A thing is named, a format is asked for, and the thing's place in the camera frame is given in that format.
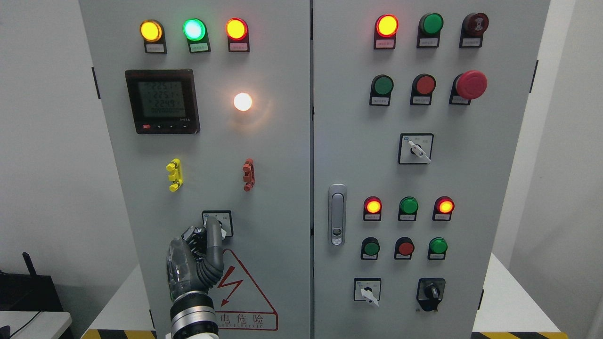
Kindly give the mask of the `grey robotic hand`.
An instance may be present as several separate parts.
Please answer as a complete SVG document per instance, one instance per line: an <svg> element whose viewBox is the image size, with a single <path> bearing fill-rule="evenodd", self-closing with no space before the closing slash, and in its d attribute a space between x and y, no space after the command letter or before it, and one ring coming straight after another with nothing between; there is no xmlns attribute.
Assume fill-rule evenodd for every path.
<svg viewBox="0 0 603 339"><path fill-rule="evenodd" d="M207 293L224 270L220 221L208 217L203 226L190 227L170 242L167 276L171 300L191 291Z"/></svg>

